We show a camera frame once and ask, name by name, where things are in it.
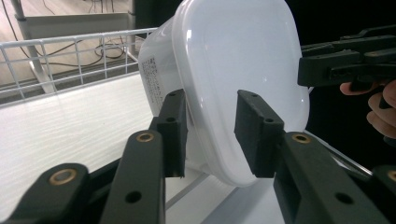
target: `wire basket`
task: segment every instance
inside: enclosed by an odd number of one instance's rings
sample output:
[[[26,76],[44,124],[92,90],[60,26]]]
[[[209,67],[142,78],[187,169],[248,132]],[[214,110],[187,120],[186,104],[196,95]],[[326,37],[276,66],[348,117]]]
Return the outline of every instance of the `wire basket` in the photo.
[[[131,76],[155,28],[0,43],[0,105]]]

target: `human hand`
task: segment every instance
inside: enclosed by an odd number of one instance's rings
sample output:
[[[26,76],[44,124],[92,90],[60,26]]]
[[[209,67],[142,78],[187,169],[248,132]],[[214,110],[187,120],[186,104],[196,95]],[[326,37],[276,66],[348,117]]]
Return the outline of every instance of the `human hand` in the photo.
[[[368,91],[351,91],[350,83],[344,83],[340,86],[340,91],[345,95],[360,95],[372,91],[379,85],[384,85],[384,83],[375,83]],[[391,108],[381,109],[379,107],[382,97]],[[369,123],[386,137],[396,139],[396,80],[388,83],[382,92],[370,97],[368,104],[373,110],[366,117]]]

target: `brass screw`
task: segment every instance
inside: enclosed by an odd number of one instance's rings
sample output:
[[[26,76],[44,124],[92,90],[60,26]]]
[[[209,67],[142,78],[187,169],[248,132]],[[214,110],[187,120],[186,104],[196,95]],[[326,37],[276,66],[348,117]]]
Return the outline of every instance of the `brass screw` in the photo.
[[[49,178],[51,185],[59,186],[72,181],[77,176],[75,169],[63,169],[56,172]]]
[[[396,171],[389,171],[388,172],[388,177],[396,182]]]
[[[296,133],[291,138],[294,141],[302,143],[302,144],[308,144],[311,142],[311,139],[307,135],[301,134],[301,133]]]
[[[141,133],[136,137],[136,140],[139,142],[149,142],[154,139],[154,134],[152,133]]]

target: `white wire rack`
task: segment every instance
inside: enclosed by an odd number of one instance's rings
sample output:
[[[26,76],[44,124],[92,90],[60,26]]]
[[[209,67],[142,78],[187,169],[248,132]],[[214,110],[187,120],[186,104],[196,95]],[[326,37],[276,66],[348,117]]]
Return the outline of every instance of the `white wire rack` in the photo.
[[[130,76],[154,30],[0,43],[0,106]]]

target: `white plastic container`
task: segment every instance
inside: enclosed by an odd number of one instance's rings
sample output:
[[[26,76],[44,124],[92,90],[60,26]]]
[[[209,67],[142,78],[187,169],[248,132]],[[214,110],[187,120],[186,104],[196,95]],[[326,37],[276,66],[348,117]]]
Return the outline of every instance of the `white plastic container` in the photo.
[[[186,92],[186,164],[244,187],[256,177],[233,133],[236,92],[256,92],[285,121],[285,131],[303,131],[309,98],[297,85],[300,57],[283,0],[186,0],[148,37],[138,61],[154,116],[167,93]]]

